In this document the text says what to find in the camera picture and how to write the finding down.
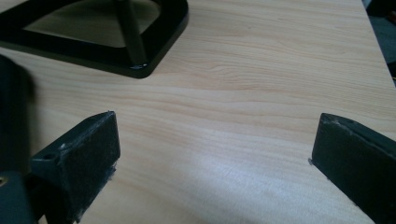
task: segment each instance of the black metal frame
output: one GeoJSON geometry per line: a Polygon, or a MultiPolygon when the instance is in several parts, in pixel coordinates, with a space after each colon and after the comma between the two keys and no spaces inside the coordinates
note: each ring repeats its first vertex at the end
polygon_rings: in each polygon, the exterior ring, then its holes
{"type": "Polygon", "coordinates": [[[81,0],[29,0],[3,12],[0,14],[0,46],[127,77],[144,78],[152,73],[188,22],[186,0],[154,0],[161,6],[160,16],[140,35],[130,0],[112,0],[124,48],[23,30],[52,11],[78,1],[81,0]]]}

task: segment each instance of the table surface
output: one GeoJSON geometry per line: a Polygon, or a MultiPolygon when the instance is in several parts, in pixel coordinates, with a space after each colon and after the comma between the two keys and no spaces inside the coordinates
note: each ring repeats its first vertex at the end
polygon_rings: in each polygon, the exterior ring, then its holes
{"type": "MultiPolygon", "coordinates": [[[[82,223],[372,223],[308,163],[323,112],[396,139],[396,91],[361,1],[189,4],[187,29],[146,79],[0,49],[35,83],[32,153],[117,113],[117,172],[82,223]]],[[[117,46],[109,8],[32,29],[117,46]]]]}

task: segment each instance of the dark floor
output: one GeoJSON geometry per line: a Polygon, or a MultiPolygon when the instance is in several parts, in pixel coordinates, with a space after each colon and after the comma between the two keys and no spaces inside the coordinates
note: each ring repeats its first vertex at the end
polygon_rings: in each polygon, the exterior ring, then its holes
{"type": "Polygon", "coordinates": [[[396,86],[396,24],[380,17],[370,17],[370,22],[396,86]]]}

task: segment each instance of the wooden table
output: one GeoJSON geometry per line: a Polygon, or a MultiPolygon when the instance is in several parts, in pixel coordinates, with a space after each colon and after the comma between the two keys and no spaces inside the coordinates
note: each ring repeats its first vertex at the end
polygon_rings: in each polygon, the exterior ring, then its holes
{"type": "MultiPolygon", "coordinates": [[[[82,223],[371,223],[308,163],[323,112],[396,139],[396,90],[361,1],[189,4],[146,79],[0,49],[34,79],[32,153],[117,113],[118,170],[82,223]]],[[[93,22],[81,32],[111,21],[77,15],[93,22]]]]}

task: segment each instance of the light wood grain surface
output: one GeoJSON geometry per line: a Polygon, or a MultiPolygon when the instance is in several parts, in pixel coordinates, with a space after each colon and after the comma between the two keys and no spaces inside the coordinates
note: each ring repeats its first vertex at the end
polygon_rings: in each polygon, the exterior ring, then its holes
{"type": "MultiPolygon", "coordinates": [[[[146,79],[0,49],[34,79],[32,153],[117,113],[118,170],[82,223],[371,223],[307,161],[323,112],[396,139],[396,91],[361,1],[189,4],[187,29],[146,79]]],[[[96,38],[90,15],[73,22],[96,38]]]]}

